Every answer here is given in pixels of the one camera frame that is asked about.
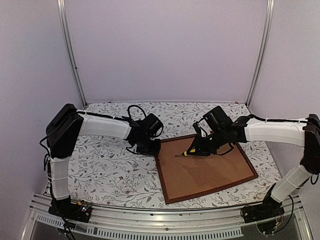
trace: dark brown border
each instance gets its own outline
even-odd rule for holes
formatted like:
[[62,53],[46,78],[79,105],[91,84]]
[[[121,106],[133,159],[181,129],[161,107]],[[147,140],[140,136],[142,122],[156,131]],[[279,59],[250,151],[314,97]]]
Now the dark brown border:
[[[172,137],[172,138],[167,138],[167,139],[163,139],[161,140],[161,143],[167,143],[167,142],[171,142],[171,141],[177,141],[177,140],[181,140],[181,139],[189,139],[189,138],[194,138],[196,136],[196,134],[191,134],[191,135],[186,135],[186,136],[178,136],[178,137]],[[240,150],[242,156],[244,157],[246,163],[248,164],[248,166],[250,167],[253,175],[246,177],[244,179],[241,179],[239,181],[235,181],[233,183],[221,186],[221,187],[217,187],[215,189],[210,189],[210,190],[206,190],[206,191],[202,191],[202,192],[197,192],[195,194],[191,194],[191,195],[187,195],[187,196],[180,196],[180,197],[176,197],[176,198],[172,198],[169,199],[168,198],[168,193],[167,193],[167,188],[166,188],[166,184],[164,181],[164,177],[163,177],[163,173],[161,170],[161,166],[160,166],[160,159],[158,156],[155,157],[155,164],[156,164],[156,168],[158,170],[158,174],[159,174],[159,178],[160,178],[160,184],[161,184],[161,188],[163,191],[163,196],[164,196],[164,202],[165,204],[173,204],[173,203],[177,203],[177,202],[181,202],[181,201],[185,201],[185,200],[189,200],[189,199],[193,199],[193,198],[198,198],[198,197],[202,197],[204,195],[208,195],[208,194],[213,194],[216,192],[219,192],[221,190],[224,189],[228,189],[228,188],[232,188],[235,187],[239,184],[243,184],[245,182],[251,181],[253,179],[256,179],[258,177],[258,174],[254,168],[254,166],[252,165],[252,163],[250,162],[249,158],[247,157],[245,151],[242,149],[242,147],[239,145],[239,143],[236,142],[235,144],[238,149]]]

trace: vent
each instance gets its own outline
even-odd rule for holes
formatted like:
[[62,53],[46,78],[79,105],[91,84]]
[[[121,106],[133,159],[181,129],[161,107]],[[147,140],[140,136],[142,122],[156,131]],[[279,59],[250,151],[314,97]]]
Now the vent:
[[[38,213],[36,220],[57,228],[63,228],[64,225],[64,222],[60,218],[41,213]],[[243,237],[240,227],[212,232],[172,234],[122,232],[93,226],[84,226],[83,229],[85,230],[84,232],[77,230],[74,232],[108,240],[224,240]]]

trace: metal frame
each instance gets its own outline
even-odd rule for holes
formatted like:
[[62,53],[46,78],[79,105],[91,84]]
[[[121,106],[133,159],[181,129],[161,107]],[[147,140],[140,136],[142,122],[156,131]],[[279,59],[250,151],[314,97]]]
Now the metal frame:
[[[298,195],[294,195],[293,200],[294,214],[301,238],[312,240],[313,237]],[[61,218],[48,213],[50,203],[50,197],[34,194],[22,240],[30,240],[36,221],[57,228],[62,227]],[[94,204],[90,222],[77,222],[74,231],[113,240],[222,240],[241,237],[241,227],[256,224],[256,222],[244,223],[240,216],[242,207],[164,210]],[[289,215],[292,207],[290,199],[283,202],[283,207],[285,215]]]
[[245,102],[245,104],[248,108],[250,108],[251,103],[253,101],[255,90],[256,90],[257,83],[258,83],[259,76],[260,76],[260,72],[261,72],[261,67],[262,67],[262,64],[264,61],[264,56],[266,53],[267,43],[268,43],[268,39],[269,39],[269,32],[271,29],[272,17],[273,17],[273,13],[274,13],[274,4],[275,4],[274,0],[268,0],[259,55],[258,55],[258,59],[257,59],[256,65],[255,65],[255,70],[254,70],[251,86],[249,89],[249,93],[248,93],[248,96],[247,96],[246,102]]
[[65,43],[65,48],[68,54],[75,87],[78,92],[80,101],[83,107],[85,107],[88,103],[86,100],[84,89],[80,81],[79,72],[76,65],[76,59],[75,59],[74,51],[71,44],[70,32],[69,32],[69,27],[67,22],[65,0],[57,0],[57,5],[58,5],[58,11],[59,11],[59,17],[60,17],[60,23],[61,23],[61,29],[62,29],[62,34],[64,38],[64,43]]

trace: square board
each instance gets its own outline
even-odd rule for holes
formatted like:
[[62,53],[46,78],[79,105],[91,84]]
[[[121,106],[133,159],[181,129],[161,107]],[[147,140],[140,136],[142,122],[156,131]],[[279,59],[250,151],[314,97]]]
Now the square board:
[[[212,194],[258,177],[238,143],[223,156],[175,157],[189,148],[194,137],[193,134],[161,140],[155,161],[166,204]],[[218,152],[228,149],[226,144]]]

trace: floral pattern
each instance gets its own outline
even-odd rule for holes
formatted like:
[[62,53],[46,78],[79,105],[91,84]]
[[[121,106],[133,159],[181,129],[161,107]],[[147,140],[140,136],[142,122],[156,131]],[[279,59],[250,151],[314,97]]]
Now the floral pattern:
[[[237,103],[93,103],[88,112],[111,116],[128,116],[129,105],[136,104],[153,113],[164,124],[161,139],[195,133],[192,124],[203,114],[221,106],[232,120],[250,114],[244,104]],[[137,108],[131,109],[133,119],[143,118]],[[165,204],[154,157],[134,155],[122,139],[86,135],[78,138],[69,161],[68,187],[73,199],[95,204],[149,209],[212,208],[260,201],[268,188],[281,176],[265,142],[240,144],[259,177],[249,182],[172,204]]]

